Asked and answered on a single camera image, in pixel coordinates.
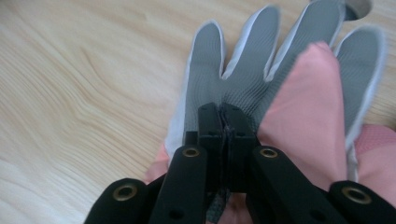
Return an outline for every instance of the wooden table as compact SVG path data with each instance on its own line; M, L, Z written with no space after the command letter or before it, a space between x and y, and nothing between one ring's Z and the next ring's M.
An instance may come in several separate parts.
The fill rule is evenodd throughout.
M195 30L308 1L0 1L0 223L81 223L113 181L142 178L166 136ZM396 129L396 2L345 24L383 27L389 58L366 122Z

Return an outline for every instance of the pink cloth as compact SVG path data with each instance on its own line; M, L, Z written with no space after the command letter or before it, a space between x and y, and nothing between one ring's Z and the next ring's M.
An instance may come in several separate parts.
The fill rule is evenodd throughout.
M262 145L283 150L314 185L326 190L332 182L347 179L339 74L338 62L329 47L325 43L311 44L298 56L258 131ZM395 205L396 134L388 133L381 136L394 142L373 143L374 138L365 142L373 134L363 129L357 141L359 176L363 185ZM168 161L162 145L145 181L148 183L166 173ZM232 195L219 223L252 223L245 194Z

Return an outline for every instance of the glove finger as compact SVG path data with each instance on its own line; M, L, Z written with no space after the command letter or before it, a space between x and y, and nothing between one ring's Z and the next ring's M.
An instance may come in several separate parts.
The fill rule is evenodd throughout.
M187 61L181 98L165 139L170 158L182 146L184 132L197 130L198 107L216 102L210 86L219 82L225 51L223 34L215 21L209 21L198 29Z
M338 1L313 1L304 9L280 47L269 75L265 76L265 81L274 80L265 93L262 105L254 114L256 123L261 122L297 56L310 43L322 41L330 46L342 26L344 15L345 6Z
M256 76L263 79L263 71L268 70L276 49L279 34L279 9L264 7L254 13L245 23L233 57L222 78L236 79L236 82Z
M357 181L353 141L374 97L387 57L385 34L374 26L362 26L347 35L335 55L340 63L344 94L348 178Z

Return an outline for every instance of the metal grommet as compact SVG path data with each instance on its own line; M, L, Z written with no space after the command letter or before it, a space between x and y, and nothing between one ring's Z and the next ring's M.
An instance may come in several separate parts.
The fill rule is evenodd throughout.
M372 202L370 195L366 194L361 189L343 187L341 191L350 201L354 203L369 204Z
M134 184L123 184L113 192L113 198L119 202L132 199L137 193L137 187Z
M183 155L185 157L196 157L199 156L199 150L193 147L189 147L183 150Z
M277 152L268 147L260 150L260 154L262 154L262 156L266 158L271 158L271 159L277 157Z

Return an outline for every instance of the wood grain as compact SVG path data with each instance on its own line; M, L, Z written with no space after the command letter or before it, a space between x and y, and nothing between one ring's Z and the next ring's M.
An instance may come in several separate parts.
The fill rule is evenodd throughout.
M196 28L217 20L232 53L243 23L308 1L1 0L0 223L81 223L113 181L142 178L166 136ZM388 35L366 122L396 129L396 2L345 24Z

